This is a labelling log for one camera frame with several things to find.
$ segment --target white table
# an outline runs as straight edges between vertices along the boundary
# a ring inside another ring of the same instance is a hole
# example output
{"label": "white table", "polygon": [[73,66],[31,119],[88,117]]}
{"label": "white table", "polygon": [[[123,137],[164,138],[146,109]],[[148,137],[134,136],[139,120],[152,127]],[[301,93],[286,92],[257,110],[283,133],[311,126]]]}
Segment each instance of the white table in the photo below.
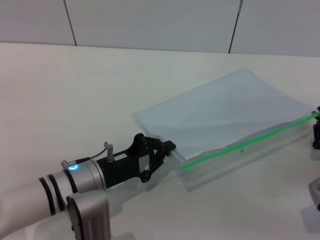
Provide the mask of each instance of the white table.
{"label": "white table", "polygon": [[[317,57],[10,43],[1,43],[0,53],[0,193],[59,171],[62,160],[94,155],[105,141],[115,152],[126,149],[141,132],[131,114],[242,67],[320,105]],[[308,184],[320,176],[320,153],[311,150],[311,127],[303,131],[192,189],[173,170],[174,159],[147,184],[115,186],[108,191],[114,239],[319,239]],[[71,240],[70,226],[60,214],[6,240]]]}

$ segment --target green zipper strip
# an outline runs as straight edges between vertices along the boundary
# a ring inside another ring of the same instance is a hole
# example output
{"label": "green zipper strip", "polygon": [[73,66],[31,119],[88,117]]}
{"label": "green zipper strip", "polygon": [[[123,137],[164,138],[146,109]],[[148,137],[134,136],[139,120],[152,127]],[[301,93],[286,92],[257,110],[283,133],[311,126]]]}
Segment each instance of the green zipper strip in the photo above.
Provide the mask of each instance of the green zipper strip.
{"label": "green zipper strip", "polygon": [[214,154],[211,154],[211,155],[205,156],[205,157],[203,157],[203,158],[200,158],[200,159],[198,159],[198,160],[189,162],[189,163],[181,166],[181,169],[182,169],[182,170],[186,170],[186,169],[188,169],[188,168],[191,168],[191,167],[193,167],[193,166],[195,166],[195,165],[198,165],[198,164],[200,164],[200,163],[202,163],[202,162],[204,162],[204,161],[207,161],[207,160],[209,160],[209,159],[213,159],[213,158],[219,157],[219,156],[221,156],[221,155],[230,153],[230,152],[232,152],[232,151],[234,151],[234,150],[241,149],[241,148],[243,148],[243,147],[245,147],[245,146],[248,146],[248,145],[250,145],[250,144],[254,144],[254,143],[256,143],[256,142],[259,142],[259,141],[261,141],[261,140],[263,140],[263,139],[266,139],[266,138],[268,138],[268,137],[271,137],[271,136],[273,136],[273,135],[275,135],[275,134],[278,134],[278,133],[280,133],[280,132],[282,132],[282,131],[284,131],[284,130],[287,130],[287,129],[289,129],[289,128],[292,128],[292,127],[295,127],[295,126],[297,126],[297,125],[303,124],[303,123],[305,123],[305,122],[307,122],[307,121],[309,121],[309,120],[311,120],[311,119],[314,119],[314,118],[316,118],[316,117],[319,117],[319,116],[320,116],[320,113],[319,113],[319,112],[314,113],[314,114],[312,114],[311,116],[307,116],[306,118],[303,118],[303,119],[300,119],[300,120],[298,120],[298,121],[295,121],[295,122],[293,122],[293,123],[291,123],[291,124],[289,124],[289,125],[287,125],[287,126],[280,127],[280,128],[275,129],[275,130],[273,130],[273,131],[267,132],[267,133],[265,133],[265,134],[263,134],[263,135],[261,135],[261,136],[257,136],[257,137],[255,137],[255,138],[253,138],[253,139],[248,140],[248,141],[244,141],[244,142],[242,142],[242,143],[240,143],[240,144],[238,144],[238,145],[235,145],[235,146],[232,146],[232,147],[223,149],[223,150],[221,150],[221,151],[219,151],[219,152],[216,152],[216,153],[214,153]]}

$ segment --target label sticker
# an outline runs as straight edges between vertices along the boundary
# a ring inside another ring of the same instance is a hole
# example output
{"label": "label sticker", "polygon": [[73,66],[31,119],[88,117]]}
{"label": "label sticker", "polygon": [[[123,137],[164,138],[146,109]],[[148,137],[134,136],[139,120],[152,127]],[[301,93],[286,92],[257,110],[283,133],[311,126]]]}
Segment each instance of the label sticker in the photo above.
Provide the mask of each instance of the label sticker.
{"label": "label sticker", "polygon": [[123,159],[123,158],[126,158],[126,157],[127,157],[127,155],[125,153],[122,153],[121,155],[115,156],[113,159],[115,161],[117,161],[117,160],[120,160],[120,159]]}

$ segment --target cable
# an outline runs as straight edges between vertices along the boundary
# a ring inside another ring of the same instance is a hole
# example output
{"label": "cable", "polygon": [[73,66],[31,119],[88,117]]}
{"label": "cable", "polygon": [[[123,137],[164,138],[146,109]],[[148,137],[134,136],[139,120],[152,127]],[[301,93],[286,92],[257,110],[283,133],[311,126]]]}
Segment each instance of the cable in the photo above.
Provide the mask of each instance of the cable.
{"label": "cable", "polygon": [[314,114],[312,114],[311,116],[307,116],[307,117],[305,117],[305,118],[303,118],[303,119],[300,119],[300,120],[298,120],[298,121],[295,121],[295,122],[293,122],[293,123],[291,123],[291,124],[289,124],[289,125],[287,125],[287,126],[280,127],[280,128],[278,128],[278,129],[275,129],[275,130],[273,130],[273,131],[267,132],[267,133],[265,133],[265,134],[263,134],[263,135],[257,136],[257,137],[255,137],[255,138],[253,138],[253,139],[248,140],[248,141],[242,142],[242,143],[240,143],[240,144],[238,144],[238,145],[235,145],[235,146],[226,148],[226,149],[224,149],[224,150],[221,150],[221,151],[216,152],[216,153],[214,153],[214,154],[211,154],[211,155],[209,155],[209,156],[205,156],[205,157],[200,158],[200,159],[198,159],[198,160],[195,160],[195,161],[193,161],[193,162],[189,162],[189,163],[183,165],[183,166],[181,167],[181,169],[182,169],[182,170],[186,170],[186,169],[191,168],[191,167],[193,167],[193,166],[195,166],[195,165],[198,165],[198,164],[200,164],[200,163],[202,163],[202,162],[204,162],[204,161],[206,161],[206,160],[213,159],[213,158],[216,158],[216,157],[218,157],[218,156],[221,156],[221,155],[230,153],[230,152],[232,152],[232,151],[234,151],[234,150],[243,148],[243,147],[245,147],[245,146],[247,146],[247,145],[254,144],[254,143],[259,142],[259,141],[261,141],[261,140],[263,140],[263,139],[266,139],[266,138],[271,137],[271,136],[273,136],[273,135],[275,135],[275,134],[278,134],[278,133],[280,133],[280,132],[282,132],[282,131],[284,131],[284,130],[286,130],[286,129],[289,129],[289,128],[295,127],[295,126],[297,126],[297,125],[303,124],[303,123],[305,123],[305,122],[307,122],[307,121],[309,121],[309,120],[311,120],[311,119],[314,119],[314,118],[316,118],[316,117],[320,117],[320,113],[319,113],[319,112],[314,113]]}
{"label": "cable", "polygon": [[103,149],[102,152],[98,153],[97,155],[94,155],[94,156],[90,157],[90,159],[94,159],[94,158],[100,156],[100,155],[103,154],[106,150],[107,150],[106,148]]}

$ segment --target white wall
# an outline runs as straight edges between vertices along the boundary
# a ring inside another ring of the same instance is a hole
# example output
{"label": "white wall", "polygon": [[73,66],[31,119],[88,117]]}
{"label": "white wall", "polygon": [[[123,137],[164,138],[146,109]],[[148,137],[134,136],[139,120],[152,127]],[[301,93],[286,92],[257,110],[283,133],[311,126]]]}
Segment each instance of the white wall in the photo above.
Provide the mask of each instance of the white wall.
{"label": "white wall", "polygon": [[240,0],[66,0],[78,46],[227,53]]}
{"label": "white wall", "polygon": [[320,0],[244,0],[231,53],[320,56]]}
{"label": "white wall", "polygon": [[0,42],[75,45],[63,0],[1,0]]}

